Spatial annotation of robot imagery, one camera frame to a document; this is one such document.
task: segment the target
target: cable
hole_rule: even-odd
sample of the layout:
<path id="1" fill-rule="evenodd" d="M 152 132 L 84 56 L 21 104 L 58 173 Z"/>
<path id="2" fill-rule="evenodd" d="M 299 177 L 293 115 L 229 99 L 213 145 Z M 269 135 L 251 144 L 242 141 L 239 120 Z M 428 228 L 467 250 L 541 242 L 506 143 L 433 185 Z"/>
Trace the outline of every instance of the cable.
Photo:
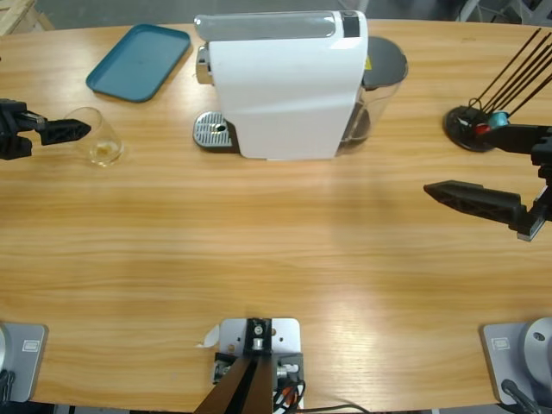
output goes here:
<path id="1" fill-rule="evenodd" d="M 511 379 L 505 379 L 501 384 L 502 390 L 516 402 L 517 406 L 528 414 L 541 414 L 541 407 L 527 397 Z"/>
<path id="2" fill-rule="evenodd" d="M 500 86 L 500 88 L 494 92 L 494 95 L 492 95 L 492 98 L 489 99 L 489 101 L 483 105 L 483 110 L 485 112 L 494 112 L 495 108 L 496 108 L 496 101 L 499 100 L 499 99 L 502 99 L 502 97 L 504 96 L 504 94 L 506 94 L 506 92 L 508 90 L 510 90 L 513 86 L 516 85 L 516 83 L 518 82 L 518 80 L 521 78 L 521 76 L 523 76 L 524 72 L 527 71 L 527 69 L 534 64 L 535 60 L 532 60 L 528 66 L 525 66 L 525 64 L 527 62 L 529 62 L 529 60 L 533 57 L 533 55 L 541 48 L 541 46 L 544 44 L 544 42 L 550 37 L 550 35 L 552 35 L 551 33 L 548 33 L 546 34 L 535 46 L 535 48 L 525 57 L 524 61 L 521 62 L 521 64 L 517 67 L 517 69 L 514 71 L 514 73 L 512 73 L 508 79 L 502 84 L 502 86 Z M 514 78 L 516 75 L 518 75 L 519 71 L 522 71 L 522 74 L 517 76 L 516 78 Z"/>
<path id="3" fill-rule="evenodd" d="M 513 58 L 510 59 L 510 61 L 506 64 L 506 66 L 502 69 L 502 71 L 500 71 L 500 73 L 492 80 L 491 84 L 489 84 L 487 86 L 487 88 L 483 91 L 483 93 L 481 93 L 481 95 L 479 95 L 479 97 L 477 98 L 478 100 L 481 100 L 485 94 L 489 91 L 489 89 L 491 89 L 491 87 L 497 82 L 497 80 L 499 80 L 499 78 L 504 74 L 504 72 L 506 72 L 506 70 L 510 67 L 510 65 L 514 62 L 514 60 L 516 60 L 518 58 L 518 56 L 521 54 L 521 52 L 523 52 L 523 50 L 527 47 L 527 45 L 529 45 L 531 43 L 531 41 L 533 39 L 535 39 L 535 36 L 538 35 L 538 33 L 541 31 L 540 28 L 538 28 L 537 30 L 535 30 L 535 32 L 530 36 L 529 39 L 527 39 L 527 41 L 524 43 L 523 46 L 521 46 L 521 48 L 517 51 L 517 53 L 514 55 Z"/>
<path id="4" fill-rule="evenodd" d="M 274 394 L 273 412 L 277 412 L 280 409 L 284 410 L 284 414 L 295 412 L 295 410 L 299 409 L 299 403 L 303 399 L 305 389 L 306 383 L 302 379 L 287 381 Z"/>
<path id="5" fill-rule="evenodd" d="M 5 369 L 0 372 L 0 405 L 4 405 L 9 402 L 11 395 L 11 387 L 16 379 L 16 375 L 11 371 Z"/>
<path id="6" fill-rule="evenodd" d="M 343 410 L 345 408 L 352 408 L 354 410 L 363 412 L 364 414 L 373 414 L 371 411 L 368 411 L 366 408 L 363 408 L 357 404 L 341 404 L 341 405 L 332 405 L 330 407 L 318 407 L 318 408 L 300 408 L 295 411 L 291 412 L 322 412 L 322 411 L 335 411 L 335 410 Z"/>
<path id="7" fill-rule="evenodd" d="M 550 81 L 552 80 L 552 75 L 549 75 L 532 93 L 529 94 L 529 96 L 524 99 L 511 113 L 508 117 L 514 115 L 518 110 L 524 106 L 526 103 L 528 103 L 538 92 L 541 91 L 541 89 L 546 86 Z"/>
<path id="8" fill-rule="evenodd" d="M 472 97 L 469 101 L 467 101 L 467 107 L 472 108 L 475 103 L 478 103 L 480 105 L 480 111 L 483 111 L 483 104 L 481 103 L 481 100 L 478 97 Z"/>

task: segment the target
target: sticker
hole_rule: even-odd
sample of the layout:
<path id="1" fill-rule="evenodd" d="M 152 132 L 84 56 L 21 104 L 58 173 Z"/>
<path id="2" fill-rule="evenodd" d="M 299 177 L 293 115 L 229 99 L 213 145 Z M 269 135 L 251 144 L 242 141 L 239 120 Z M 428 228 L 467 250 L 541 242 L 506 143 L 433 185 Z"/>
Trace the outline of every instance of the sticker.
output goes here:
<path id="1" fill-rule="evenodd" d="M 202 343 L 199 343 L 196 345 L 196 348 L 212 348 L 216 345 L 218 342 L 218 337 L 220 336 L 219 333 L 219 326 L 215 325 L 213 329 L 211 329 L 207 335 L 204 338 L 204 341 Z"/>
<path id="2" fill-rule="evenodd" d="M 31 339 L 26 339 L 23 341 L 23 352 L 38 352 L 41 347 L 41 342 Z"/>
<path id="3" fill-rule="evenodd" d="M 492 342 L 492 348 L 495 351 L 504 351 L 506 349 L 510 349 L 510 341 L 508 341 L 508 338 L 493 338 L 491 339 Z"/>

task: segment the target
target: metal plate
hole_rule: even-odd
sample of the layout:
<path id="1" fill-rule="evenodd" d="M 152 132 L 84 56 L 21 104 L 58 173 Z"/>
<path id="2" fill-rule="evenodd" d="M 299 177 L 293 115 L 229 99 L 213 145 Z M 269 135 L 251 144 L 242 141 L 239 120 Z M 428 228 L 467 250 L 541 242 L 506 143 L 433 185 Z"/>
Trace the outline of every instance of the metal plate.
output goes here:
<path id="1" fill-rule="evenodd" d="M 519 389 L 529 398 L 534 399 L 529 375 L 520 358 L 520 336 L 526 323 L 502 323 L 487 325 L 483 328 L 484 345 L 487 363 L 493 380 L 495 397 L 506 405 L 515 401 L 502 391 L 503 380 L 514 381 Z"/>
<path id="2" fill-rule="evenodd" d="M 273 352 L 298 354 L 301 352 L 301 329 L 293 318 L 275 318 L 273 321 Z M 247 319 L 225 319 L 221 323 L 219 350 L 225 354 L 243 354 Z"/>
<path id="3" fill-rule="evenodd" d="M 35 392 L 47 328 L 23 323 L 3 323 L 2 326 L 9 349 L 3 369 L 16 374 L 10 401 L 22 403 L 29 400 Z"/>
<path id="4" fill-rule="evenodd" d="M 0 325 L 0 371 L 3 370 L 3 363 L 6 360 L 7 353 L 6 335 L 3 332 L 2 325 Z"/>
<path id="5" fill-rule="evenodd" d="M 232 148 L 228 124 L 221 112 L 204 112 L 193 125 L 193 139 L 205 149 Z"/>

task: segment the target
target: coffee machine lid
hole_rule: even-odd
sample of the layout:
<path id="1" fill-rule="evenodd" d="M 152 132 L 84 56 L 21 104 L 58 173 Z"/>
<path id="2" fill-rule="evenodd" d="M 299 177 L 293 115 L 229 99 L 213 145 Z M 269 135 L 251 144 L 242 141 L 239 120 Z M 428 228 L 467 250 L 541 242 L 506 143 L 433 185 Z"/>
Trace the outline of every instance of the coffee machine lid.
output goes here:
<path id="1" fill-rule="evenodd" d="M 336 31 L 331 11 L 198 15 L 194 23 L 204 41 L 313 39 Z"/>
<path id="2" fill-rule="evenodd" d="M 368 37 L 368 59 L 362 78 L 366 90 L 402 82 L 408 73 L 408 62 L 395 43 L 383 37 Z"/>

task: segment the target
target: black wire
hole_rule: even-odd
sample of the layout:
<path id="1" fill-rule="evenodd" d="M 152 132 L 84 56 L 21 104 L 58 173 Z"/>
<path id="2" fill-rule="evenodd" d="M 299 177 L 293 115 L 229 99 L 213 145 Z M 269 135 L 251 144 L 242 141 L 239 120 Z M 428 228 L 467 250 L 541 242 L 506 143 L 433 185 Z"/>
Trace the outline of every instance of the black wire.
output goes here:
<path id="1" fill-rule="evenodd" d="M 524 106 L 526 103 L 528 103 L 538 92 L 541 91 L 541 89 L 546 86 L 550 81 L 552 80 L 552 75 L 549 75 L 532 93 L 529 94 L 529 96 L 524 99 L 511 113 L 508 117 L 514 115 L 518 110 Z"/>
<path id="2" fill-rule="evenodd" d="M 500 86 L 500 88 L 494 92 L 494 95 L 492 95 L 492 98 L 489 99 L 489 101 L 483 105 L 483 110 L 485 112 L 494 112 L 496 109 L 496 101 L 499 99 L 502 99 L 504 94 L 508 90 L 510 90 L 512 87 L 516 86 L 519 79 L 523 76 L 525 72 L 534 64 L 535 60 L 532 60 L 529 62 L 529 60 L 533 57 L 533 55 L 541 48 L 541 46 L 544 44 L 544 42 L 552 35 L 552 33 L 546 34 L 535 46 L 535 48 L 527 55 L 527 57 L 524 59 L 523 62 L 517 67 L 517 69 L 512 73 L 508 79 Z M 519 71 L 522 71 L 520 75 L 518 75 L 515 79 L 514 77 L 518 74 Z"/>
<path id="3" fill-rule="evenodd" d="M 512 414 L 527 414 L 523 408 L 521 408 L 519 405 L 506 405 L 506 404 L 496 404 L 496 406 L 500 407 L 501 409 L 505 411 L 509 411 Z"/>
<path id="4" fill-rule="evenodd" d="M 332 405 L 330 407 L 318 407 L 318 408 L 300 408 L 295 411 L 291 412 L 322 412 L 322 411 L 335 411 L 335 410 L 343 410 L 345 408 L 352 408 L 354 410 L 363 412 L 365 414 L 373 414 L 371 411 L 368 411 L 366 408 L 363 408 L 357 404 L 341 404 L 341 405 Z"/>
<path id="5" fill-rule="evenodd" d="M 546 46 L 543 51 L 547 51 L 548 49 L 550 49 L 550 46 L 552 45 Z M 535 58 L 535 60 L 539 59 L 541 53 Z M 492 110 L 503 110 L 506 106 L 510 104 L 511 101 L 518 97 L 521 92 L 525 91 L 525 89 L 532 84 L 536 77 L 538 77 L 545 69 L 550 66 L 550 63 L 552 63 L 552 58 L 550 58 L 551 55 L 552 49 L 546 52 L 544 57 L 540 59 L 540 61 L 538 61 L 535 66 L 533 66 L 533 62 L 531 62 L 530 66 L 533 67 L 531 67 L 531 69 L 529 69 L 528 67 L 527 71 L 522 72 L 522 75 L 525 75 L 525 77 L 521 79 L 519 83 L 514 86 L 513 90 L 509 91 L 509 93 L 505 97 L 500 98 L 500 100 L 497 98 L 497 101 L 492 107 Z"/>
<path id="6" fill-rule="evenodd" d="M 6 371 L 4 369 L 0 372 L 0 406 L 6 405 L 9 402 L 11 387 L 15 379 L 16 375 L 13 371 Z"/>
<path id="7" fill-rule="evenodd" d="M 511 379 L 505 379 L 500 385 L 502 390 L 516 402 L 524 412 L 528 414 L 540 414 L 541 407 L 536 401 L 525 395 Z"/>
<path id="8" fill-rule="evenodd" d="M 521 46 L 521 48 L 517 51 L 517 53 L 513 56 L 513 58 L 510 59 L 510 61 L 506 64 L 506 66 L 502 69 L 502 71 L 500 71 L 500 73 L 492 80 L 491 84 L 489 84 L 487 86 L 487 88 L 483 91 L 483 93 L 481 93 L 479 95 L 479 97 L 477 99 L 482 99 L 485 94 L 491 89 L 491 87 L 497 82 L 497 80 L 499 80 L 499 78 L 504 74 L 504 72 L 506 72 L 506 70 L 510 67 L 510 65 L 514 62 L 514 60 L 516 60 L 518 58 L 518 56 L 521 54 L 521 52 L 523 52 L 523 50 L 527 47 L 527 45 L 529 45 L 531 43 L 531 41 L 533 39 L 535 39 L 536 35 L 538 35 L 538 33 L 541 31 L 540 28 L 538 28 L 537 30 L 535 30 L 535 32 L 530 36 L 529 39 L 527 39 L 527 41 L 525 41 L 524 45 Z"/>
<path id="9" fill-rule="evenodd" d="M 299 403 L 303 399 L 305 389 L 306 383 L 302 379 L 298 381 L 287 381 L 282 387 L 280 387 L 280 389 L 278 389 L 276 394 L 274 394 L 273 412 L 276 412 L 279 409 L 283 409 L 285 414 L 295 412 L 295 410 L 299 407 Z M 284 390 L 290 391 L 286 395 L 284 395 Z M 285 406 L 289 398 L 292 399 L 292 402 L 289 406 Z"/>
<path id="10" fill-rule="evenodd" d="M 483 104 L 481 103 L 481 100 L 478 97 L 472 97 L 469 101 L 467 101 L 468 108 L 472 108 L 475 103 L 478 103 L 480 105 L 480 110 L 483 110 Z"/>

